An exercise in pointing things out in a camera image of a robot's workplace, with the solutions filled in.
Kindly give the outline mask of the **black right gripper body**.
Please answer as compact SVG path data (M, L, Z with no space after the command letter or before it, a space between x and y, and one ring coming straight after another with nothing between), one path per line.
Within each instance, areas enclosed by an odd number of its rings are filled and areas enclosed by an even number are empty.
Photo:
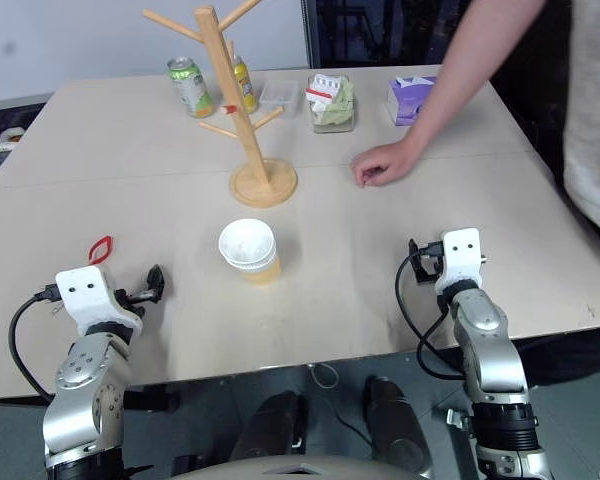
M423 260L430 260L432 262L432 271L428 271L424 266L424 268L429 272L436 272L436 280L441 276L442 270L444 267L444 247L442 241L430 242L426 246L421 247L425 253L420 257L421 262Z

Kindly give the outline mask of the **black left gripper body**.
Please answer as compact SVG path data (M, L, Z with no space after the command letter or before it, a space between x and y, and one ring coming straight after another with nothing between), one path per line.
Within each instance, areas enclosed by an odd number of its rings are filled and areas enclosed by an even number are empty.
M131 312L138 317L143 317L145 315L145 308L142 306L136 306L133 302L131 302L127 292L124 289L116 289L114 291L114 298L122 309Z

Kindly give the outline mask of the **person's bare hand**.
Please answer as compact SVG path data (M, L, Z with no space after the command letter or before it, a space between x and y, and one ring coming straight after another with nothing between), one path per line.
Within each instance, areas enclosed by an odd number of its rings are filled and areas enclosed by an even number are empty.
M419 160L424 147L411 135L379 145L354 157L351 169L359 187L383 186L403 178Z

